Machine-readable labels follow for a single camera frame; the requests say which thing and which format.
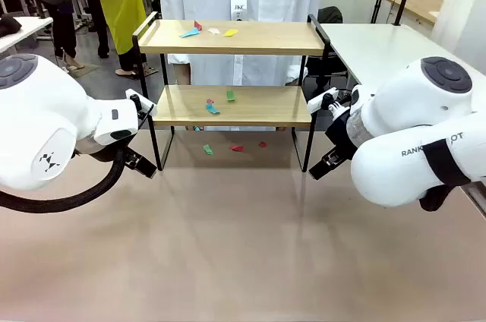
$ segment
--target shelf board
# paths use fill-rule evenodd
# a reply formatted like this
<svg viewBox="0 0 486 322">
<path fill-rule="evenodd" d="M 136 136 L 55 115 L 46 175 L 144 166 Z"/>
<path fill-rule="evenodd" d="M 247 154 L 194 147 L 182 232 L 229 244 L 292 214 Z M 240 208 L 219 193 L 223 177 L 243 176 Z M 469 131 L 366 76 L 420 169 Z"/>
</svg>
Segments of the shelf board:
<svg viewBox="0 0 486 322">
<path fill-rule="evenodd" d="M 145 54 L 316 55 L 324 44 L 315 28 L 305 22 L 199 21 L 199 35 L 181 38 L 194 21 L 157 20 L 139 39 Z M 221 34 L 207 30 L 217 28 Z M 224 33 L 238 32 L 231 37 Z"/>
<path fill-rule="evenodd" d="M 232 90 L 236 100 L 229 102 Z M 221 113 L 206 109 L 207 100 Z M 168 85 L 158 103 L 156 125 L 271 126 L 309 128 L 311 115 L 300 87 Z"/>
</svg>

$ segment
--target shoe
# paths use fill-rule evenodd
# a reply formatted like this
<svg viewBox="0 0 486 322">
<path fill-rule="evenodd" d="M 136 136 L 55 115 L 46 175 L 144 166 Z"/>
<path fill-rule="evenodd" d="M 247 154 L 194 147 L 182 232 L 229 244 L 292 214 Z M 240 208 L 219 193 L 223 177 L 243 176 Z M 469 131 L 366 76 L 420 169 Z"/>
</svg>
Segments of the shoe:
<svg viewBox="0 0 486 322">
<path fill-rule="evenodd" d="M 101 48 L 99 47 L 98 48 L 98 56 L 99 58 L 108 58 L 108 54 L 109 54 L 109 49 L 108 48 Z"/>
<path fill-rule="evenodd" d="M 76 61 L 75 58 L 72 58 L 68 54 L 64 53 L 64 61 L 68 65 L 68 70 L 70 68 L 73 68 L 74 70 L 77 69 L 84 69 L 84 65 L 80 64 L 79 62 Z"/>
</svg>

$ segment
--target black pants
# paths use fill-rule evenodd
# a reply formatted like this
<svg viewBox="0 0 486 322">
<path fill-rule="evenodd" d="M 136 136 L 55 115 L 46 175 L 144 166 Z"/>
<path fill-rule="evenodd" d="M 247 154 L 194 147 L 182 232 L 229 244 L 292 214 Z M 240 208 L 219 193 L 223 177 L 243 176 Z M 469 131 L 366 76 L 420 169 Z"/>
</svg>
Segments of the black pants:
<svg viewBox="0 0 486 322">
<path fill-rule="evenodd" d="M 54 20 L 52 23 L 52 35 L 54 39 L 55 55 L 64 56 L 64 52 L 76 57 L 76 31 L 72 14 L 61 13 L 57 5 L 50 5 L 44 2 L 49 16 Z"/>
<path fill-rule="evenodd" d="M 94 22 L 94 27 L 98 33 L 98 53 L 106 54 L 109 51 L 108 47 L 108 33 L 106 31 L 106 20 L 103 14 L 103 8 L 99 0 L 87 0 L 90 6 L 91 17 Z"/>
<path fill-rule="evenodd" d="M 118 60 L 120 60 L 120 65 L 123 70 L 132 71 L 134 68 L 136 69 L 137 56 L 135 55 L 133 47 L 125 54 L 118 55 Z M 145 54 L 142 54 L 142 62 L 147 62 Z"/>
</svg>

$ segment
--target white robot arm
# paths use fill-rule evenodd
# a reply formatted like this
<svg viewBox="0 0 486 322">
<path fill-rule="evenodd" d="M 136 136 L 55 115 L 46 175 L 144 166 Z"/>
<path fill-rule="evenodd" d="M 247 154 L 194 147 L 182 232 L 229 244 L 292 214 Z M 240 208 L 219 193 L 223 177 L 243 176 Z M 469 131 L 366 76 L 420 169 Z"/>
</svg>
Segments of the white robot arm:
<svg viewBox="0 0 486 322">
<path fill-rule="evenodd" d="M 134 91 L 127 97 L 131 99 L 93 99 L 41 56 L 1 60 L 0 185 L 25 191 L 41 188 L 64 171 L 74 153 L 96 158 L 104 154 L 104 160 L 113 160 L 113 149 L 128 145 L 139 119 L 156 114 L 148 99 Z M 135 156 L 147 165 L 142 156 L 129 153 L 132 160 Z M 151 177 L 155 167 L 144 171 Z"/>
<path fill-rule="evenodd" d="M 454 187 L 486 175 L 486 129 L 471 98 L 468 73 L 445 58 L 410 64 L 376 94 L 357 86 L 327 131 L 336 147 L 310 173 L 319 179 L 352 159 L 353 182 L 369 201 L 420 200 L 437 210 Z"/>
</svg>

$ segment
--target paper scrap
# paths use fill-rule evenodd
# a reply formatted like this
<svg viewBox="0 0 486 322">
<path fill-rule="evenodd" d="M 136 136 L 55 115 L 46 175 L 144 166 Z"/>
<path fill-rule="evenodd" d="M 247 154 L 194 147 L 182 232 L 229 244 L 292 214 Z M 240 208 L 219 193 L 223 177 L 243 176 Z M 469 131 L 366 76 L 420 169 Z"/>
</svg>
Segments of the paper scrap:
<svg viewBox="0 0 486 322">
<path fill-rule="evenodd" d="M 216 108 L 214 108 L 214 106 L 213 106 L 212 103 L 211 104 L 206 104 L 206 109 L 207 109 L 207 111 L 209 113 L 212 113 L 214 115 L 218 115 L 219 114 L 219 111 Z"/>
<path fill-rule="evenodd" d="M 225 32 L 225 36 L 226 37 L 231 37 L 231 36 L 234 36 L 237 32 L 238 32 L 238 30 L 235 30 L 235 29 L 233 29 L 233 30 L 227 30 Z"/>
<path fill-rule="evenodd" d="M 201 24 L 197 21 L 194 21 L 194 27 L 197 28 L 198 31 L 202 31 L 203 30 L 203 27 L 201 26 Z"/>
<path fill-rule="evenodd" d="M 231 146 L 231 150 L 236 151 L 237 153 L 242 153 L 245 151 L 245 148 L 243 146 Z"/>
<path fill-rule="evenodd" d="M 235 93 L 232 90 L 228 90 L 226 92 L 226 98 L 228 98 L 228 102 L 234 101 L 236 99 L 235 98 Z"/>
<path fill-rule="evenodd" d="M 204 149 L 204 151 L 206 151 L 206 154 L 207 155 L 213 155 L 213 151 L 211 150 L 211 146 L 210 145 L 204 145 L 203 146 L 203 149 Z"/>
<path fill-rule="evenodd" d="M 195 35 L 198 35 L 198 34 L 199 34 L 199 30 L 195 27 L 192 30 L 190 30 L 189 32 L 183 33 L 179 37 L 184 38 L 184 37 L 189 37 L 189 36 L 195 36 Z"/>
</svg>

